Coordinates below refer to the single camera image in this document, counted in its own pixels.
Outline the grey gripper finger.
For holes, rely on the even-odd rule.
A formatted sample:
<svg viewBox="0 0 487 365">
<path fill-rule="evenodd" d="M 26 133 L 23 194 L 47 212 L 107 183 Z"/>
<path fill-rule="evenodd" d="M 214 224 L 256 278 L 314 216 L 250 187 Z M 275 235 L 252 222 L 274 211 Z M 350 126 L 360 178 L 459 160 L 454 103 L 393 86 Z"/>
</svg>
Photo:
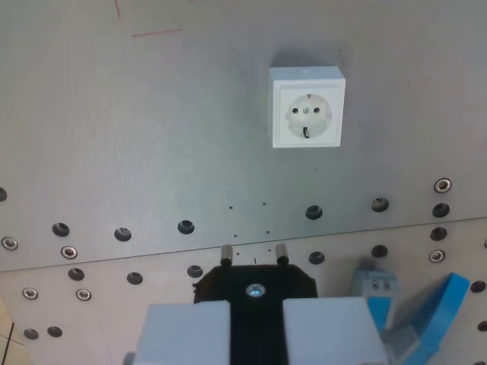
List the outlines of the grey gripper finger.
<svg viewBox="0 0 487 365">
<path fill-rule="evenodd" d="M 290 364 L 388 364 L 366 301 L 361 297 L 283 301 Z"/>
<path fill-rule="evenodd" d="M 231 305 L 225 300 L 153 304 L 124 364 L 229 364 Z"/>
</svg>

